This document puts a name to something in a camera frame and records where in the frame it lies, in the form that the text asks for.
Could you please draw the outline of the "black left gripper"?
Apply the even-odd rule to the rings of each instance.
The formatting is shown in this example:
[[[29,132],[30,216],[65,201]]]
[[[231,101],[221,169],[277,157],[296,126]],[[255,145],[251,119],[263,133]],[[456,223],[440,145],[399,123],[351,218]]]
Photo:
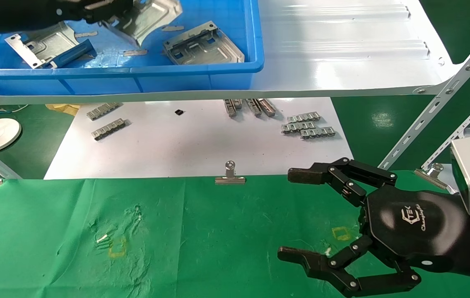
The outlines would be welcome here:
[[[0,0],[0,34],[44,29],[65,20],[97,23],[133,6],[134,0]]]

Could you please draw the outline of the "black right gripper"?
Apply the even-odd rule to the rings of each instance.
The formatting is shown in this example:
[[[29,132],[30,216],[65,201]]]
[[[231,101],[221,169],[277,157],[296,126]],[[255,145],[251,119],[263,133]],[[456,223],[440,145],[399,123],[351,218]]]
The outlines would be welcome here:
[[[318,252],[281,246],[277,257],[299,264],[306,276],[327,281],[346,298],[409,292],[422,278],[411,267],[435,273],[467,273],[463,248],[467,210],[461,198],[435,191],[393,187],[398,176],[368,164],[342,158],[290,168],[292,183],[328,184],[354,207],[363,206],[365,228],[348,247],[328,257]],[[367,195],[358,183],[379,188]],[[346,271],[370,252],[395,273],[354,277]]]

